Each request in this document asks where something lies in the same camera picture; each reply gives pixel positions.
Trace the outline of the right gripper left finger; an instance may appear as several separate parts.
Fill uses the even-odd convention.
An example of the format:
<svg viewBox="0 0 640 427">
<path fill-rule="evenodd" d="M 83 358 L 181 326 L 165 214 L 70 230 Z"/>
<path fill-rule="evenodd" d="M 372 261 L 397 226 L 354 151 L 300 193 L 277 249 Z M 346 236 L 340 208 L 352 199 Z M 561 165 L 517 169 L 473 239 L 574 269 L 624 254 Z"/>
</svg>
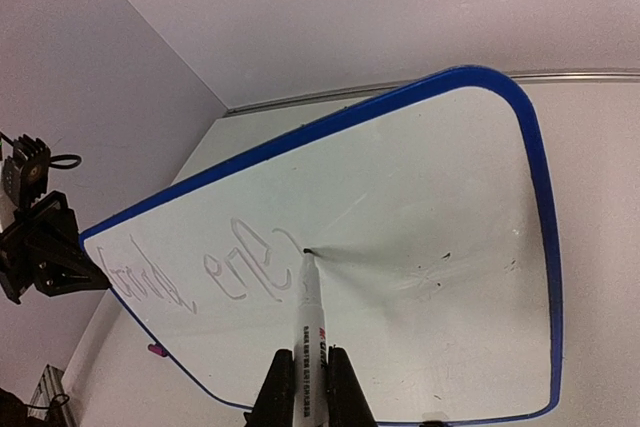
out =
<svg viewBox="0 0 640 427">
<path fill-rule="evenodd" d="M 292 427 L 295 372 L 291 350 L 276 351 L 256 402 L 247 414 L 247 427 Z"/>
</svg>

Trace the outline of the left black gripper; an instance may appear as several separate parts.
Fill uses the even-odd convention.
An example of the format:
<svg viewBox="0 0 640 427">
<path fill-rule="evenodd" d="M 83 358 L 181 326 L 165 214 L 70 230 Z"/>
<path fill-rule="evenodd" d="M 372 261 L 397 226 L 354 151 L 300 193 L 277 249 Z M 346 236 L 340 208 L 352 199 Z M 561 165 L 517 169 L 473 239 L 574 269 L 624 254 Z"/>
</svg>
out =
<svg viewBox="0 0 640 427">
<path fill-rule="evenodd" d="M 1 287 L 15 304 L 34 283 L 46 296 L 103 291 L 111 283 L 80 245 L 75 211 L 59 191 L 49 193 L 27 216 L 24 240 L 1 234 Z"/>
</svg>

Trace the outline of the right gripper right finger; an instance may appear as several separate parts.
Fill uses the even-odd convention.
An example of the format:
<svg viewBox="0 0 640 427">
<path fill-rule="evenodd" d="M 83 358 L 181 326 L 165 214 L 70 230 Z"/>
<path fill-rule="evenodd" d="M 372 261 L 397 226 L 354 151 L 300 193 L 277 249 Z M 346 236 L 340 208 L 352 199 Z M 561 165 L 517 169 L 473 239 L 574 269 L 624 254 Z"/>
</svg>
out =
<svg viewBox="0 0 640 427">
<path fill-rule="evenodd" d="M 329 348 L 326 396 L 330 427 L 377 426 L 349 356 L 342 347 Z"/>
</svg>

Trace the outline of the white marker pen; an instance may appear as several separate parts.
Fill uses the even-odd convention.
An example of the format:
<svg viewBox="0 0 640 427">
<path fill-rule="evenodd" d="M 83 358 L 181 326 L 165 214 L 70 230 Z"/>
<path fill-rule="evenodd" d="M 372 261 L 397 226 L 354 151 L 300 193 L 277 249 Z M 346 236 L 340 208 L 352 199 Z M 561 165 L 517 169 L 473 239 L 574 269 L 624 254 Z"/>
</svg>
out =
<svg viewBox="0 0 640 427">
<path fill-rule="evenodd" d="M 294 426 L 327 426 L 327 346 L 321 281 L 315 253 L 303 250 L 294 330 Z"/>
</svg>

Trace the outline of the magenta marker cap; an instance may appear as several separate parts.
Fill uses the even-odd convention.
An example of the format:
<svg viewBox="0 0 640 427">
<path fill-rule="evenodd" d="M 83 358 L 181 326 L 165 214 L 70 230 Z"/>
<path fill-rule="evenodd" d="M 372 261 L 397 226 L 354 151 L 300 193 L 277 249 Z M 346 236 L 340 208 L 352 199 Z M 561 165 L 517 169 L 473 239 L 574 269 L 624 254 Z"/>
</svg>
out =
<svg viewBox="0 0 640 427">
<path fill-rule="evenodd" d="M 147 346 L 147 350 L 151 353 L 154 353 L 155 355 L 158 355 L 160 357 L 167 357 L 168 353 L 166 351 L 166 349 L 164 347 L 162 347 L 161 345 L 155 343 L 155 344 L 149 344 Z"/>
</svg>

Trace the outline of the blue framed small whiteboard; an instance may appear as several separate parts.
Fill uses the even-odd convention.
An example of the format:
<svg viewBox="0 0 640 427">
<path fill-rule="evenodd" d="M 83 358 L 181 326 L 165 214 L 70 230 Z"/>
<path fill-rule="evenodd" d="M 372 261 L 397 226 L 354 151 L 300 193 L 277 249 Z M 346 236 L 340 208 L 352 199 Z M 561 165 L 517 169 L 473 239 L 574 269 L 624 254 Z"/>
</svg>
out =
<svg viewBox="0 0 640 427">
<path fill-rule="evenodd" d="M 344 108 L 86 230 L 85 252 L 204 392 L 248 410 L 294 326 L 305 250 L 328 346 L 376 420 L 541 416 L 563 354 L 554 197 L 534 107 L 459 67 Z"/>
</svg>

